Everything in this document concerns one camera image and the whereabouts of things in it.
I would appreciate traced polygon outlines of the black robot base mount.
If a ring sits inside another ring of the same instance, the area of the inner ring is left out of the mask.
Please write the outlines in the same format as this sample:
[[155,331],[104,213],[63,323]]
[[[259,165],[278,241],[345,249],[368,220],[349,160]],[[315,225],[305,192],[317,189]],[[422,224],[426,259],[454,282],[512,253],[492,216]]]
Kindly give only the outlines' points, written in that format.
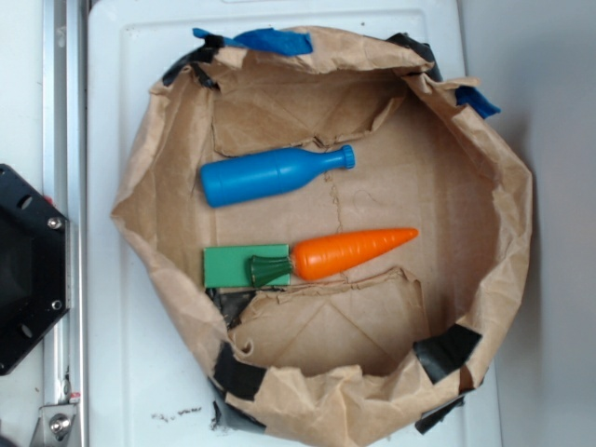
[[1,374],[10,374],[68,311],[68,219],[1,166]]

